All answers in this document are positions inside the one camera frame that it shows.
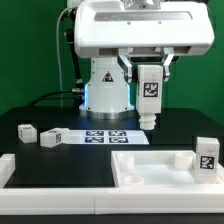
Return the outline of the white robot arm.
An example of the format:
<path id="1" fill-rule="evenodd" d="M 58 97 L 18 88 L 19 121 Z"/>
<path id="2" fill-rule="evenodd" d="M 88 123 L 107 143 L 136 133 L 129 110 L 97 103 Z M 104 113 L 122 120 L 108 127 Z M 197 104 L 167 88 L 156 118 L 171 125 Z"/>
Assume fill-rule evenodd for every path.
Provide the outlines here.
<path id="1" fill-rule="evenodd" d="M 203 55 L 214 41 L 207 5 L 194 0 L 67 0 L 74 50 L 91 60 L 85 116 L 117 119 L 161 111 L 162 83 L 176 56 Z"/>

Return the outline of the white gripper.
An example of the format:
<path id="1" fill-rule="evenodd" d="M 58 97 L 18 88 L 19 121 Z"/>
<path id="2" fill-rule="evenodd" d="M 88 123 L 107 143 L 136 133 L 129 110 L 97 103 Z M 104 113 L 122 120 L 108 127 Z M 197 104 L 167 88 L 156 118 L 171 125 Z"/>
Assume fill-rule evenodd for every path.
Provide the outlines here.
<path id="1" fill-rule="evenodd" d="M 197 2 L 162 2 L 127 9 L 120 0 L 85 0 L 77 10 L 75 51 L 82 58 L 117 56 L 127 83 L 137 57 L 171 48 L 178 55 L 203 55 L 214 41 L 207 6 Z M 170 77 L 173 54 L 163 57 L 163 80 Z"/>

